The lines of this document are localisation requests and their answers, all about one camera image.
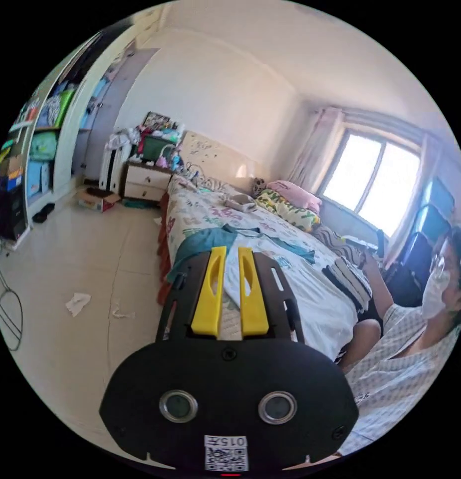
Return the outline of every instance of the qr code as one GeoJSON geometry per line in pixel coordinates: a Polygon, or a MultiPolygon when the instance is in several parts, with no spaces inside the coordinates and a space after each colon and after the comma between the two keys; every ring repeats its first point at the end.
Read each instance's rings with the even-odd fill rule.
{"type": "Polygon", "coordinates": [[[246,448],[206,447],[206,469],[208,471],[246,471],[246,448]]]}

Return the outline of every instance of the tiled floor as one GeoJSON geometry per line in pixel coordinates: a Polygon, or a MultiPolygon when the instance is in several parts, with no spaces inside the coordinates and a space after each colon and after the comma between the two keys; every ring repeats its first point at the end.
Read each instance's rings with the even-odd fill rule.
{"type": "MultiPolygon", "coordinates": [[[[119,363],[155,338],[161,312],[154,222],[159,216],[159,210],[120,204],[101,214],[68,198],[18,251],[0,255],[0,268],[24,311],[22,342],[12,353],[23,375],[77,434],[128,458],[104,428],[98,408],[119,363]],[[75,292],[90,294],[91,301],[73,318],[65,303],[75,292]],[[121,313],[135,317],[113,316],[117,302],[121,313]]],[[[7,295],[2,304],[19,325],[16,299],[7,295]]],[[[12,348],[15,337],[1,320],[0,325],[12,348]]]]}

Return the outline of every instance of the pink pillow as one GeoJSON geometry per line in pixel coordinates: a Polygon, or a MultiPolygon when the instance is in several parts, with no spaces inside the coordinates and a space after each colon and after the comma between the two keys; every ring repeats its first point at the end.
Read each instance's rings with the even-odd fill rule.
{"type": "Polygon", "coordinates": [[[322,201],[312,193],[303,190],[300,186],[297,186],[294,183],[284,180],[277,180],[267,183],[266,187],[277,191],[289,203],[297,208],[305,208],[306,210],[311,210],[314,213],[320,213],[322,201]]]}

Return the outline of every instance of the plaid shirt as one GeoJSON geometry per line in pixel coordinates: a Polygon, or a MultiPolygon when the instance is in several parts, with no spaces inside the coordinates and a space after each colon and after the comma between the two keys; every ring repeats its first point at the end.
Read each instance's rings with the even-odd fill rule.
{"type": "Polygon", "coordinates": [[[359,419],[339,450],[355,452],[387,433],[420,400],[443,368],[457,341],[454,329],[434,346],[393,358],[424,331],[421,308],[393,304],[383,318],[384,335],[347,374],[359,419]]]}

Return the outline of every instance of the green bag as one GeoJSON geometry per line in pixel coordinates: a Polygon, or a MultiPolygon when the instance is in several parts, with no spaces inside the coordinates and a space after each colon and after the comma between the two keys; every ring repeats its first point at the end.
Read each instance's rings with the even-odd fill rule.
{"type": "Polygon", "coordinates": [[[33,161],[52,161],[56,155],[57,137],[54,131],[36,133],[31,140],[29,157],[33,161]]]}
{"type": "Polygon", "coordinates": [[[61,107],[56,118],[56,123],[53,126],[62,126],[62,122],[64,121],[64,117],[66,116],[67,109],[69,107],[69,104],[71,103],[74,93],[75,90],[64,90],[59,94],[59,102],[61,104],[61,107]]]}

